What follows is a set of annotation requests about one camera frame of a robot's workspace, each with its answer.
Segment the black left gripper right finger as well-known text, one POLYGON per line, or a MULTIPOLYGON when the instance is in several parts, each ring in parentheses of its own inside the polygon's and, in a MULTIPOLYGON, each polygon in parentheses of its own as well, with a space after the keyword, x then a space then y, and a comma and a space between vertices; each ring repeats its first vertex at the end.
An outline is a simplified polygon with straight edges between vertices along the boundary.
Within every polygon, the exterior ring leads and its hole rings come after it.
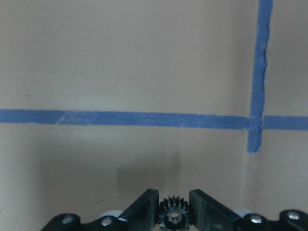
POLYGON ((239 231, 241 217, 200 189, 189 193, 193 225, 199 231, 239 231))

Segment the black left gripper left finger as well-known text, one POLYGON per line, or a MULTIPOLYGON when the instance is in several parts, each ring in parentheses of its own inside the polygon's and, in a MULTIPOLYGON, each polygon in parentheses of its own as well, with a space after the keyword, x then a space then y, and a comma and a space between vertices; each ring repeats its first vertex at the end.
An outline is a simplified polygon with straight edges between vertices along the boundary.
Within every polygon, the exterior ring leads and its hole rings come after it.
POLYGON ((122 231, 152 231, 158 222, 159 191, 147 189, 119 216, 122 231))

